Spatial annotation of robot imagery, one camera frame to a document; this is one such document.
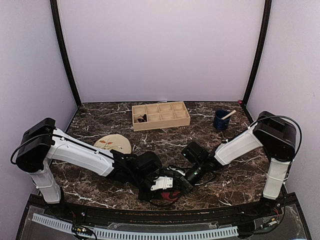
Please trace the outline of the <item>brown beige argyle sock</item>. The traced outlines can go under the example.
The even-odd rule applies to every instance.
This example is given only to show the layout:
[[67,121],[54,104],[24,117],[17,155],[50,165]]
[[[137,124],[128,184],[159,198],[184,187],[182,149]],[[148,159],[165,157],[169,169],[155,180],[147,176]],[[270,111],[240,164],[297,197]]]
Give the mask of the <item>brown beige argyle sock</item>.
[[148,118],[146,114],[139,115],[135,120],[136,123],[145,123],[147,121],[148,121]]

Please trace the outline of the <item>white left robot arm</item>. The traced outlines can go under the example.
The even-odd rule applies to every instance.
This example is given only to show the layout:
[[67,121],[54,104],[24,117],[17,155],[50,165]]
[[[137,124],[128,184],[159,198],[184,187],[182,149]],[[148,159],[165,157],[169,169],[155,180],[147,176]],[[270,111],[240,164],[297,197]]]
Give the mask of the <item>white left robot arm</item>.
[[156,191],[174,187],[174,177],[163,171],[162,163],[153,152],[141,155],[102,149],[77,140],[55,126],[47,117],[28,129],[10,157],[10,162],[28,173],[51,210],[67,218],[70,206],[62,199],[64,193],[49,167],[51,160],[63,161],[99,176],[119,182],[130,182],[139,189],[140,198],[150,201]]

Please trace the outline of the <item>purple maroon striped sock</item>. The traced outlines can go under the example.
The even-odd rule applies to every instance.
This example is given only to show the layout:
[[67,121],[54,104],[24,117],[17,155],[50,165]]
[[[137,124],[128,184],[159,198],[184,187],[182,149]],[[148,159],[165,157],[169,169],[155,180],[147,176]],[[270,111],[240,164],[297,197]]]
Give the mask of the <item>purple maroon striped sock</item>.
[[180,197],[181,192],[180,191],[163,191],[160,193],[163,200],[166,201],[175,201]]

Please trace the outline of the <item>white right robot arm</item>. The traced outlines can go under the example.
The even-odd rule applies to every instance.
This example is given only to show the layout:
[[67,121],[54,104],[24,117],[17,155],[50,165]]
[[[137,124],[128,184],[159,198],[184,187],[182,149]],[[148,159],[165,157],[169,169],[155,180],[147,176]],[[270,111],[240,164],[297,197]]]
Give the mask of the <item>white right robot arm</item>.
[[211,152],[195,141],[190,142],[181,152],[193,164],[180,178],[182,189],[185,193],[190,192],[206,173],[220,170],[237,158],[257,148],[264,148],[270,157],[270,164],[255,213],[266,217],[275,208],[301,144],[302,129],[295,120],[263,111],[245,131],[224,141]]

